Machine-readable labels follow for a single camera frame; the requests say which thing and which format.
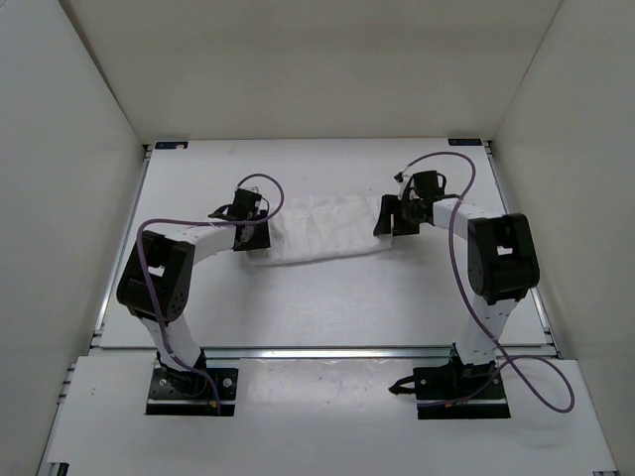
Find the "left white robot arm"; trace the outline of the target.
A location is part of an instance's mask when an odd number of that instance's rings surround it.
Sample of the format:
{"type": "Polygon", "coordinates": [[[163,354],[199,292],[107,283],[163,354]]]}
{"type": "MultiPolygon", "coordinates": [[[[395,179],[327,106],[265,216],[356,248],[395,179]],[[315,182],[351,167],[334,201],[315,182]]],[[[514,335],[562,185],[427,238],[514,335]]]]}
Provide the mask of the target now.
{"type": "Polygon", "coordinates": [[[193,267],[225,251],[269,248],[266,202],[256,188],[238,188],[206,221],[155,218],[138,230],[116,298],[150,333],[166,380],[188,398],[216,389],[185,318],[193,267]]]}

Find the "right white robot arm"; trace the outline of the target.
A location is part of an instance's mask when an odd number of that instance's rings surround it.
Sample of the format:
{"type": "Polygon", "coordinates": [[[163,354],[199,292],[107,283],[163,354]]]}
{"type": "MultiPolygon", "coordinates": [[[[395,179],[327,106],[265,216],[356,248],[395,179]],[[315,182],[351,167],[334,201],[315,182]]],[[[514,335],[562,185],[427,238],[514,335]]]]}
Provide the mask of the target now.
{"type": "Polygon", "coordinates": [[[444,383],[453,395],[467,397],[493,373],[496,342],[539,281],[529,222],[522,213],[490,212],[447,194],[446,178],[436,171],[399,173],[395,181],[400,190],[381,198],[375,236],[416,235],[430,224],[445,229],[449,242],[458,237],[466,243],[471,323],[452,345],[444,383]]]}

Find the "white pleated skirt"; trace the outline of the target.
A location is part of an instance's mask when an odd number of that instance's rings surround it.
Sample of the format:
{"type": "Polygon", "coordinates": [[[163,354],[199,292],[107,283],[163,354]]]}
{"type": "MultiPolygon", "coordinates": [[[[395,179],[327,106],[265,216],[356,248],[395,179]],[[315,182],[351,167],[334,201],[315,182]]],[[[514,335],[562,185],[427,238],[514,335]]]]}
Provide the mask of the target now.
{"type": "Polygon", "coordinates": [[[247,262],[298,265],[388,250],[392,237],[373,234],[380,204],[378,196],[294,198],[269,221],[271,246],[247,252],[247,262]]]}

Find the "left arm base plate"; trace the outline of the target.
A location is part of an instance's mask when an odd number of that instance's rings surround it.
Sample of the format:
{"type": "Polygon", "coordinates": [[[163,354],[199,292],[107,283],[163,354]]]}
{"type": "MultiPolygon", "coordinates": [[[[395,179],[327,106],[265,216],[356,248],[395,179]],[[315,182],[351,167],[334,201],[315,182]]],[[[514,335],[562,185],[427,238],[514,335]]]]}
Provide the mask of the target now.
{"type": "Polygon", "coordinates": [[[186,382],[172,371],[156,364],[148,390],[145,414],[148,416],[233,417],[239,369],[208,367],[220,403],[208,380],[195,375],[186,382]]]}

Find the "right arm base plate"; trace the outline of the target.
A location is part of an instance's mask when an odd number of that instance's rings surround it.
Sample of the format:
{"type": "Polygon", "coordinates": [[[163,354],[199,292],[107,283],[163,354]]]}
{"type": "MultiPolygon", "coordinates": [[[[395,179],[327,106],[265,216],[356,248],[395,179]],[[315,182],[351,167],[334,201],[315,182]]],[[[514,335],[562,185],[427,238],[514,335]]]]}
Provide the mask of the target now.
{"type": "Polygon", "coordinates": [[[457,363],[415,367],[388,391],[414,395],[419,420],[507,419],[511,417],[504,384],[493,365],[468,375],[457,363]]]}

